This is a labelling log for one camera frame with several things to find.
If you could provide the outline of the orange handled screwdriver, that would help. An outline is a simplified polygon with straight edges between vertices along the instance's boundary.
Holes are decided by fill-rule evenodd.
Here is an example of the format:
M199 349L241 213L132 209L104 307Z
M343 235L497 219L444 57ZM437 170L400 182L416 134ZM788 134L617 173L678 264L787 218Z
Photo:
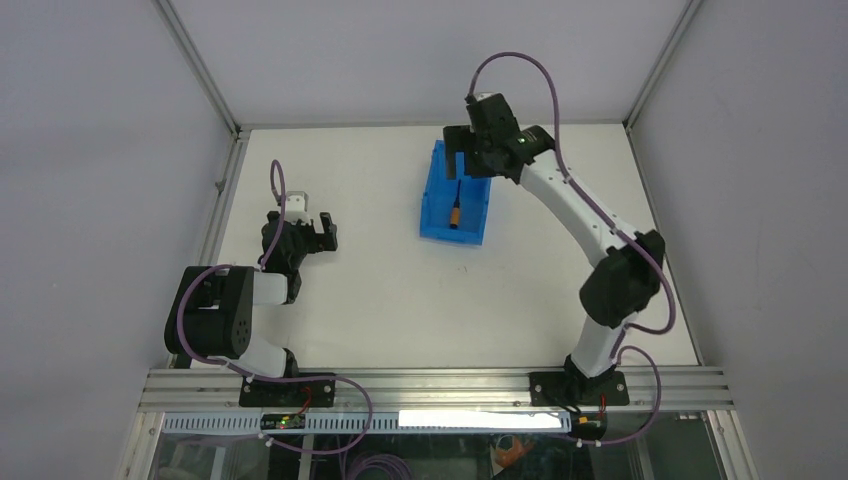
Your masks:
M456 194L454 197L454 201L452 204L450 218L449 218L449 228L451 230L457 230L461 221L461 187L462 180L457 181Z

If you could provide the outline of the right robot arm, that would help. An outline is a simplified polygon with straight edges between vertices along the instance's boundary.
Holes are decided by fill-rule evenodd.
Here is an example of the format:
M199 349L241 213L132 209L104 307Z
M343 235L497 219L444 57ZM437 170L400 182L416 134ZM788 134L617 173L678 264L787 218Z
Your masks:
M560 221L592 268L579 290L586 319L556 390L588 405L612 379L627 329L661 288L665 241L655 230L617 222L565 165L557 138L538 125L520 127L502 94L469 94L465 102L468 124L443 129L449 176L461 154L466 175L521 186Z

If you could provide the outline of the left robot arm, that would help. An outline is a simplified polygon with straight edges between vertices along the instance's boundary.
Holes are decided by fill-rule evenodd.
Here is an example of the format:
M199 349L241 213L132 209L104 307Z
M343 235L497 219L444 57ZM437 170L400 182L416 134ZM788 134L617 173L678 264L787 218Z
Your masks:
M331 214L322 212L319 220L317 229L307 213L270 211L257 267L187 267L166 320L166 349L263 381L263 394L277 406L294 403L301 392L296 357L253 331L253 311L294 303L304 259L338 249Z

